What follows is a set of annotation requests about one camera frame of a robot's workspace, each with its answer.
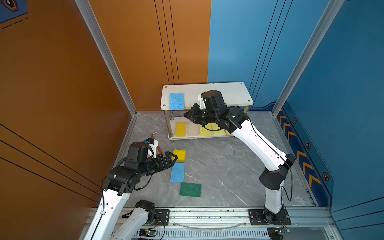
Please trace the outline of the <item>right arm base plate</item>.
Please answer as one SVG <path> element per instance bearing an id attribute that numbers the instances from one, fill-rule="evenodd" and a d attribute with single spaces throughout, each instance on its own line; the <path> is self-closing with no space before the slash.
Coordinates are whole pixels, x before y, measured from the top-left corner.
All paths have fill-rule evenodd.
<path id="1" fill-rule="evenodd" d="M 248 214 L 252 226 L 289 226 L 292 224 L 289 213 L 285 207 L 282 207 L 277 214 L 274 214 L 267 209 L 249 209 Z"/>

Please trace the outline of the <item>yellow porous sponge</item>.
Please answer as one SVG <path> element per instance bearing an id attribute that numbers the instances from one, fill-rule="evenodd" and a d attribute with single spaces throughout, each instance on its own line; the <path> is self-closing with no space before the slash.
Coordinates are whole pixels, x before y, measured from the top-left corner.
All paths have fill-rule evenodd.
<path id="1" fill-rule="evenodd" d="M 226 132 L 225 130 L 222 130 L 222 129 L 214 129 L 212 131 L 212 133 L 214 134 L 214 136 L 226 136 Z"/>
<path id="2" fill-rule="evenodd" d="M 211 137 L 212 132 L 207 130 L 206 128 L 200 126 L 200 137 Z"/>

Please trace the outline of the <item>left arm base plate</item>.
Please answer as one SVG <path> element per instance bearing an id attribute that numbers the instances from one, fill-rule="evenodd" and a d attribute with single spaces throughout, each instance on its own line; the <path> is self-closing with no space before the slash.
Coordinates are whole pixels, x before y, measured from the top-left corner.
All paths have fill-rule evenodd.
<path id="1" fill-rule="evenodd" d="M 146 222 L 147 226 L 155 226 L 159 224 L 164 224 L 167 226 L 170 219 L 170 210 L 169 209 L 155 209 L 149 211 L 148 221 Z"/>

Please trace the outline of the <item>long yellow foam sponge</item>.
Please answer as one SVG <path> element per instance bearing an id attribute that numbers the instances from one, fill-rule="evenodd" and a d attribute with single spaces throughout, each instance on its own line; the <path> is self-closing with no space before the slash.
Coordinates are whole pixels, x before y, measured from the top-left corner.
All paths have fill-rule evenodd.
<path id="1" fill-rule="evenodd" d="M 177 122 L 175 128 L 176 137 L 185 137 L 187 132 L 187 123 L 186 122 Z"/>

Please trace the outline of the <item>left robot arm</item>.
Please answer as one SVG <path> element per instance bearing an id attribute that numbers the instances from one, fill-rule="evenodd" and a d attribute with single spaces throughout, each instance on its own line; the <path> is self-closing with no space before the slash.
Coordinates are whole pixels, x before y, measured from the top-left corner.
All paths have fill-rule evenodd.
<path id="1" fill-rule="evenodd" d="M 134 142 L 129 146 L 128 154 L 108 172 L 102 185 L 102 198 L 97 212 L 85 235 L 86 240 L 131 240 L 141 227 L 155 219 L 155 204 L 139 201 L 128 219 L 114 230 L 126 202 L 142 177 L 172 168 L 178 156 L 167 151 L 157 154 L 158 141 L 148 138 L 144 142 Z"/>

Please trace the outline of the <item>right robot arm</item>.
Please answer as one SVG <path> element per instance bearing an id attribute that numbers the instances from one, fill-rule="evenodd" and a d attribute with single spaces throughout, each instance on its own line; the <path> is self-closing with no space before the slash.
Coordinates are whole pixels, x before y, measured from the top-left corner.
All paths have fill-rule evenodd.
<path id="1" fill-rule="evenodd" d="M 285 154 L 265 138 L 240 108 L 228 108 L 222 93 L 211 90 L 202 93 L 200 103 L 194 104 L 184 117 L 196 125 L 205 127 L 217 124 L 247 145 L 265 166 L 259 180 L 265 187 L 266 201 L 262 222 L 268 225 L 291 225 L 291 219 L 283 203 L 286 192 L 284 182 L 295 163 L 295 156 Z"/>

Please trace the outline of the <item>pale pink sponge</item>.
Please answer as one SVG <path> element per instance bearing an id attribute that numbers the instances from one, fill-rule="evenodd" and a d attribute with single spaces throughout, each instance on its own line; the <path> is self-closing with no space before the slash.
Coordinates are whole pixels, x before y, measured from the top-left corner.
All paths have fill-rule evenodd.
<path id="1" fill-rule="evenodd" d="M 192 122 L 188 123 L 188 136 L 189 137 L 198 137 L 200 135 L 200 126 Z"/>

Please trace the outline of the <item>blue sponge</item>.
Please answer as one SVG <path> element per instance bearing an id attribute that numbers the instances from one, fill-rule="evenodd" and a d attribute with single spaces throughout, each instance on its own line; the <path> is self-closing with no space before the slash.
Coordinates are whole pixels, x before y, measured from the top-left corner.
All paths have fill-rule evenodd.
<path id="1" fill-rule="evenodd" d="M 185 174 L 185 163 L 175 163 L 172 167 L 170 183 L 183 183 Z"/>
<path id="2" fill-rule="evenodd" d="M 185 109 L 185 100 L 183 93 L 170 94 L 170 110 L 180 111 Z"/>

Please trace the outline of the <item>small thick yellow sponge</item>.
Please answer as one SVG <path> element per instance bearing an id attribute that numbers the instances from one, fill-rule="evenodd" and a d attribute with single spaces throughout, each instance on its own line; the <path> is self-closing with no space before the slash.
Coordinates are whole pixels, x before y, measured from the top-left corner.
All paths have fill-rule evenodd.
<path id="1" fill-rule="evenodd" d="M 187 156 L 187 151 L 184 150 L 174 150 L 173 154 L 178 157 L 177 162 L 184 163 Z"/>

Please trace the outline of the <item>green scouring pad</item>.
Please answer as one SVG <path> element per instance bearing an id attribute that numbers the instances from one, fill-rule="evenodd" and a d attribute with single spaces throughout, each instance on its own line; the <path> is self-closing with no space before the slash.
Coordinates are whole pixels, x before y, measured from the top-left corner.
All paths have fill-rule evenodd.
<path id="1" fill-rule="evenodd" d="M 200 198 L 201 190 L 201 184 L 181 183 L 180 196 Z"/>

